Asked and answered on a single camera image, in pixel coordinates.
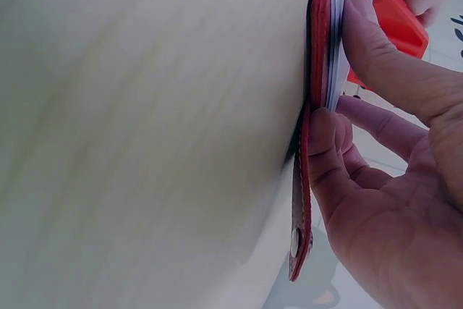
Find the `fingernail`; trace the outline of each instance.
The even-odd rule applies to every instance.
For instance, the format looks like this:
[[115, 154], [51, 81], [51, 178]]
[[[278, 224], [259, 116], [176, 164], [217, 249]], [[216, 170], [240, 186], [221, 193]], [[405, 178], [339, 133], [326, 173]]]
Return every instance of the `fingernail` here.
[[355, 9], [362, 14], [365, 18], [373, 23], [378, 24], [378, 17], [376, 16], [375, 8], [370, 0], [350, 0]]

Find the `red wallet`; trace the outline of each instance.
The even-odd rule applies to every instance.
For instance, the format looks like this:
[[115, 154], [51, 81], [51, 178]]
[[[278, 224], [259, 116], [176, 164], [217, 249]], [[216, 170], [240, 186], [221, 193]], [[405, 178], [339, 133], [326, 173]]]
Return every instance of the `red wallet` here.
[[296, 281], [312, 248], [310, 183], [307, 139], [311, 110], [326, 102], [331, 0], [309, 0], [307, 7], [306, 98], [299, 129], [299, 146], [294, 160], [292, 196], [292, 235], [289, 253], [289, 280]]
[[[373, 3], [381, 27], [397, 45], [397, 48], [421, 58], [428, 45], [428, 35], [415, 16], [408, 10], [405, 2], [403, 0], [373, 0]], [[332, 0], [309, 0], [307, 6], [306, 98], [289, 149], [289, 155], [294, 153], [296, 155], [293, 172], [292, 234], [289, 253], [289, 280], [292, 282], [297, 280], [313, 243], [307, 142], [310, 115], [312, 111], [325, 106], [327, 101], [332, 44], [331, 7]], [[353, 73], [350, 74], [349, 80], [357, 82]]]

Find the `card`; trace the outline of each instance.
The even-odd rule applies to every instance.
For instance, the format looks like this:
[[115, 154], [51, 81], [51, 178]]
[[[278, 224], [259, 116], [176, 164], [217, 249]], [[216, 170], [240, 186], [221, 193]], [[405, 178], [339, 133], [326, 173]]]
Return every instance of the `card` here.
[[344, 0], [331, 0], [330, 67], [326, 107], [335, 111], [349, 75], [350, 65], [342, 46], [342, 15]]

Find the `red plastic object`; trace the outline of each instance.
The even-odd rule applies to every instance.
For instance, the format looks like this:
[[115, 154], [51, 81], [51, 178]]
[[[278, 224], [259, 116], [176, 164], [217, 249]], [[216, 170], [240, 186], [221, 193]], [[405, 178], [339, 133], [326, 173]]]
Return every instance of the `red plastic object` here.
[[[429, 44], [429, 36], [404, 0], [373, 0], [379, 25], [389, 40], [402, 52], [422, 58]], [[351, 70], [348, 81], [365, 86]]]

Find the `red leather strap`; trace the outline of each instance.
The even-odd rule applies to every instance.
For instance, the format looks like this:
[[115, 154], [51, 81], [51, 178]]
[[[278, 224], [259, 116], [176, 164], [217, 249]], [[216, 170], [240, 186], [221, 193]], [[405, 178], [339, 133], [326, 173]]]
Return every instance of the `red leather strap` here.
[[307, 7], [306, 101], [300, 144], [294, 160], [292, 196], [292, 247], [289, 280], [295, 282], [312, 248], [310, 183], [308, 177], [308, 133], [311, 111], [325, 105], [328, 86], [328, 55], [331, 0], [309, 0]]

